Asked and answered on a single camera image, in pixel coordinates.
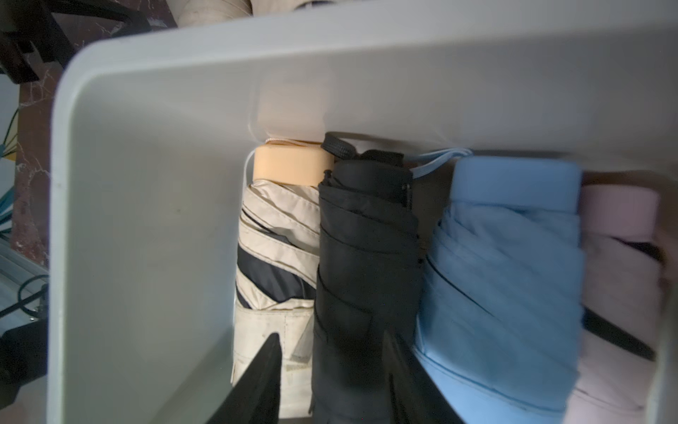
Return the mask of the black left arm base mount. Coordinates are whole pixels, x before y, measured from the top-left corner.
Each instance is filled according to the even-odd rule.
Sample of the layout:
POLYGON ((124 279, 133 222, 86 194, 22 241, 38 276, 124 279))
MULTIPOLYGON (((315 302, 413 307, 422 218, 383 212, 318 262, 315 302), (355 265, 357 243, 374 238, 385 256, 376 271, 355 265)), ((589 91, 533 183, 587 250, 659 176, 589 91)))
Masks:
POLYGON ((1 408, 17 399, 22 386, 47 375, 49 321, 7 330, 1 337, 1 408))

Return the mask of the blue umbrella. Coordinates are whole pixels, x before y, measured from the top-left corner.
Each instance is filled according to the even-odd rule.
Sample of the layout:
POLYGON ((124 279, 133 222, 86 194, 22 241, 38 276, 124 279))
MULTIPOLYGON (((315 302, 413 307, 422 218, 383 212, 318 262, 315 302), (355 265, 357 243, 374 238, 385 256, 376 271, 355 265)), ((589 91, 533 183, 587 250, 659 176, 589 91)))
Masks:
POLYGON ((468 423, 560 423, 578 378, 582 170, 473 155, 434 228, 413 346, 468 423))

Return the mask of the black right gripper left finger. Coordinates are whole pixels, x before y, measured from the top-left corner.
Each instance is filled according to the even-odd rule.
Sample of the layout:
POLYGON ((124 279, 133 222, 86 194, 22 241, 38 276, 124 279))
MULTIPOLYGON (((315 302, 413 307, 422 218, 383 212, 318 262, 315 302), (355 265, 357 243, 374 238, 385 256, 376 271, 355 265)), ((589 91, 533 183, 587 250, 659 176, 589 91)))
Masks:
POLYGON ((269 335, 206 424, 276 424, 281 402, 282 355, 279 334, 269 335))

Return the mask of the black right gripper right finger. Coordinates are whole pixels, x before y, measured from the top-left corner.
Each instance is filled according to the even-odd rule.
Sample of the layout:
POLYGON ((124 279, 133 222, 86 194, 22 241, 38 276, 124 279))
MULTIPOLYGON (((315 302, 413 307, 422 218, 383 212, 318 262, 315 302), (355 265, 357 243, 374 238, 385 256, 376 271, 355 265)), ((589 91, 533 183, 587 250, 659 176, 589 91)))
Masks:
POLYGON ((384 333, 382 362, 391 423, 464 423, 399 334, 384 333))

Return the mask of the beige umbrella with black strap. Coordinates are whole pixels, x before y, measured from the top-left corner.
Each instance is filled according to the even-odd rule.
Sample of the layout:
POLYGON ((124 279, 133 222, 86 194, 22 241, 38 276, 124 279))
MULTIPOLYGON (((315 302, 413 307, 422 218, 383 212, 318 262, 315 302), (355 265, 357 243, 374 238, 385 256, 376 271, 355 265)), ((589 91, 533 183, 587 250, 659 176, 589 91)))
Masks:
POLYGON ((254 150, 242 196, 231 381, 237 383, 268 336, 278 334, 283 420, 312 414, 318 185, 334 162, 320 143, 269 139, 254 150))

